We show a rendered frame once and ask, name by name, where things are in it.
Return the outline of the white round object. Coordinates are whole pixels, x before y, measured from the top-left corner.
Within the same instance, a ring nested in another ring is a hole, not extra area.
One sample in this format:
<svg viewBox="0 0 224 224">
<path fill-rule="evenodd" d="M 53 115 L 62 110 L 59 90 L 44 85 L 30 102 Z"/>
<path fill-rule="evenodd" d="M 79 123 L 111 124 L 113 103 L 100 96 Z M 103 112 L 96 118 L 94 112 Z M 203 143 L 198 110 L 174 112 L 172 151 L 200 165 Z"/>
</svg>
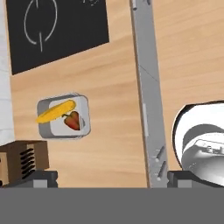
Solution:
<svg viewBox="0 0 224 224">
<path fill-rule="evenodd" d="M 185 105 L 171 136 L 183 171 L 224 186 L 224 100 Z"/>
</svg>

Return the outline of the black hob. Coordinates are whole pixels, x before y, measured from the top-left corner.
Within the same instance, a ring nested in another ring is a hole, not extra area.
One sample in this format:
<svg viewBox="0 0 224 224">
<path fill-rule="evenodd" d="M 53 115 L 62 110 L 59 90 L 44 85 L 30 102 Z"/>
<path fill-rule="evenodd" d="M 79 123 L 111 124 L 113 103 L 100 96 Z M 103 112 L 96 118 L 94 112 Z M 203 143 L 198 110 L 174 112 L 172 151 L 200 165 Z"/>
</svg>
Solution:
<svg viewBox="0 0 224 224">
<path fill-rule="evenodd" d="M 5 0 L 11 72 L 109 42 L 106 0 Z"/>
</svg>

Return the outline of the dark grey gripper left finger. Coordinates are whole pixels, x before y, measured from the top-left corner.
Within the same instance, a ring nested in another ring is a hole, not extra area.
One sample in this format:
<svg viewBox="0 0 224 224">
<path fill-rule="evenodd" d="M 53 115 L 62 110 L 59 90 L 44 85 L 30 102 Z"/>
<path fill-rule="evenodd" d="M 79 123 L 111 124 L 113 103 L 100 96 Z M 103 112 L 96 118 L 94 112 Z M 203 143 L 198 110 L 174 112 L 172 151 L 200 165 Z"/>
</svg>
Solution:
<svg viewBox="0 0 224 224">
<path fill-rule="evenodd" d="M 35 171 L 25 179 L 4 185 L 3 188 L 57 188 L 57 171 Z"/>
</svg>

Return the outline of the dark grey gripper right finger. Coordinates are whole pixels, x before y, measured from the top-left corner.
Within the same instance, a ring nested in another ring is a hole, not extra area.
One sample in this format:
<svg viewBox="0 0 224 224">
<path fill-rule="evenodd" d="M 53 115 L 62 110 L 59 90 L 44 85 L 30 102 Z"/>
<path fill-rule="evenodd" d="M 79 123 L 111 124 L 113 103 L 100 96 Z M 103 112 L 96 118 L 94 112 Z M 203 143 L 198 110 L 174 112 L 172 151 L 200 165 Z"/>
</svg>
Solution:
<svg viewBox="0 0 224 224">
<path fill-rule="evenodd" d="M 214 183 L 196 177 L 190 171 L 168 171 L 167 178 L 167 186 L 172 188 L 217 187 Z"/>
</svg>

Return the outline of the red bell pepper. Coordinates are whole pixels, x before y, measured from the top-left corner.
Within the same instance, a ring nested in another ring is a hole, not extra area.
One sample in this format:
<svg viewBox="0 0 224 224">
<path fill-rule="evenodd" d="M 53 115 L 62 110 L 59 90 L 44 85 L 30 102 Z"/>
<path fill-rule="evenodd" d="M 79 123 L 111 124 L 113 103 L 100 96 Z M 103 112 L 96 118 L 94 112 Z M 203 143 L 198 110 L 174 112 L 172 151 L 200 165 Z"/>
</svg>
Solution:
<svg viewBox="0 0 224 224">
<path fill-rule="evenodd" d="M 64 114 L 64 124 L 72 130 L 80 129 L 80 118 L 79 113 L 72 111 L 69 115 Z"/>
</svg>

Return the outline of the brown wooden knife block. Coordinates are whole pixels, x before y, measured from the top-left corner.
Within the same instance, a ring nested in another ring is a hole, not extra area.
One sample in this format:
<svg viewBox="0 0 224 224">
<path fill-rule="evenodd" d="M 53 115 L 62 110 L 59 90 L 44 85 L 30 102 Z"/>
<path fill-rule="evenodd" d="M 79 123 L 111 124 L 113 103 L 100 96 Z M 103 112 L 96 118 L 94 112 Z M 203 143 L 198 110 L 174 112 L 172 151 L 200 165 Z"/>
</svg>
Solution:
<svg viewBox="0 0 224 224">
<path fill-rule="evenodd" d="M 48 168 L 47 141 L 15 141 L 0 146 L 0 186 Z"/>
</svg>

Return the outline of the yellow corn cob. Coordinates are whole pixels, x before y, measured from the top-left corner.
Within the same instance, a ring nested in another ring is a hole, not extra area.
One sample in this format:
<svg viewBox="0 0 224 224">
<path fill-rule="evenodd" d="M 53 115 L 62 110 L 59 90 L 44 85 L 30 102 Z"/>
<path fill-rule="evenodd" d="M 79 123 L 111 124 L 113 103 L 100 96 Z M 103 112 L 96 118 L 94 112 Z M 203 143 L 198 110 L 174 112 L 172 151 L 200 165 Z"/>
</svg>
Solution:
<svg viewBox="0 0 224 224">
<path fill-rule="evenodd" d="M 63 116 L 65 113 L 73 110 L 76 107 L 76 103 L 73 100 L 67 100 L 64 101 L 58 105 L 55 105 L 48 110 L 44 111 L 42 114 L 40 114 L 36 122 L 37 123 L 49 123 L 50 121 L 53 121 L 61 116 Z"/>
</svg>

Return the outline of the grey vegetable container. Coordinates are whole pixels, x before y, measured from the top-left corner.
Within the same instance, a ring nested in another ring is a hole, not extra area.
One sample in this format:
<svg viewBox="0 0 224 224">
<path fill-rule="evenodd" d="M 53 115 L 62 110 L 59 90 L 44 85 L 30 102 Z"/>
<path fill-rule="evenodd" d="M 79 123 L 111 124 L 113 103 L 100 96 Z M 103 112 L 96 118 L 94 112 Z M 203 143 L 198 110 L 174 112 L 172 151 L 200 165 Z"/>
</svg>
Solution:
<svg viewBox="0 0 224 224">
<path fill-rule="evenodd" d="M 74 130 L 68 127 L 64 120 L 66 117 L 59 118 L 38 125 L 38 131 L 44 139 L 78 139 L 89 134 L 91 130 L 88 98 L 83 94 L 69 93 L 42 99 L 37 104 L 37 115 L 41 115 L 49 108 L 56 106 L 67 100 L 73 100 L 76 103 L 74 111 L 79 114 L 80 129 Z"/>
</svg>

